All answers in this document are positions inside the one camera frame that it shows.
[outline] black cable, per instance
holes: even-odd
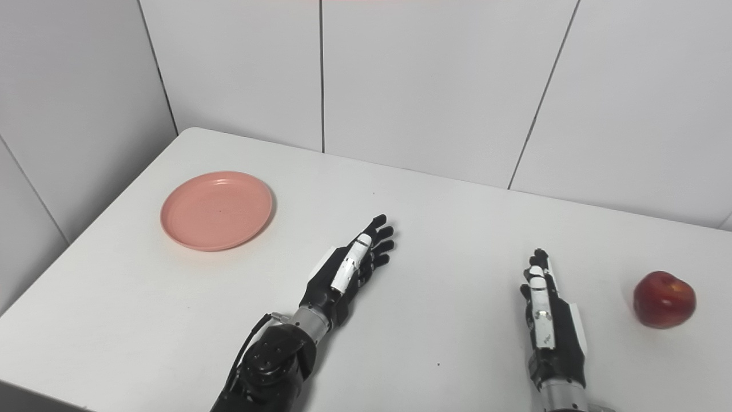
[[[234,364],[231,365],[231,371],[229,372],[228,378],[226,378],[226,384],[224,385],[224,390],[231,390],[232,381],[234,380],[234,376],[236,375],[236,368],[239,366],[239,362],[242,360],[242,356],[244,355],[244,351],[249,346],[249,342],[252,340],[254,335],[259,332],[259,329],[262,329],[262,326],[266,325],[267,322],[269,322],[272,319],[271,313],[265,313],[264,316],[257,322],[256,325],[254,325],[254,328],[252,329],[252,332],[249,334],[249,337],[247,340],[244,341],[244,344],[242,345],[242,349],[239,349],[239,353],[236,354],[236,359],[234,359]]]

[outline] red apple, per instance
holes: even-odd
[[[694,313],[696,294],[688,283],[669,272],[651,272],[635,287],[633,309],[646,326],[672,328]]]

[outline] pink plate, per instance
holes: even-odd
[[[178,186],[163,204],[160,222],[183,246],[217,251],[254,237],[270,213],[272,194],[261,180],[239,172],[212,172]]]

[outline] white wall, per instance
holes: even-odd
[[[324,1],[326,152],[506,188],[575,4]]]
[[[729,1],[583,0],[512,188],[721,225],[730,21]]]
[[[0,141],[0,314],[67,246]]]
[[[179,130],[321,150],[318,0],[141,0]]]
[[[0,2],[0,134],[73,240],[175,137],[136,0]]]
[[[508,187],[575,0],[141,0],[173,114]],[[732,6],[580,3],[511,188],[718,227]],[[321,124],[319,25],[323,37]]]

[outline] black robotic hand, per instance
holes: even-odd
[[[316,308],[328,318],[331,327],[342,325],[348,317],[348,305],[359,288],[371,279],[376,268],[389,262],[386,252],[394,248],[394,241],[388,240],[394,234],[394,229],[391,226],[382,227],[385,223],[385,215],[376,216],[348,245],[335,249],[307,283],[300,306]],[[339,280],[345,288],[336,285]]]
[[[533,354],[529,374],[545,412],[614,412],[593,405],[585,394],[586,344],[577,306],[559,297],[549,255],[534,251],[520,287]]]
[[[374,269],[389,262],[394,233],[376,216],[347,246],[335,249],[307,283],[292,317],[265,314],[244,342],[212,412],[287,412],[315,366],[318,343],[348,317],[348,305]],[[259,340],[251,339],[271,319]]]

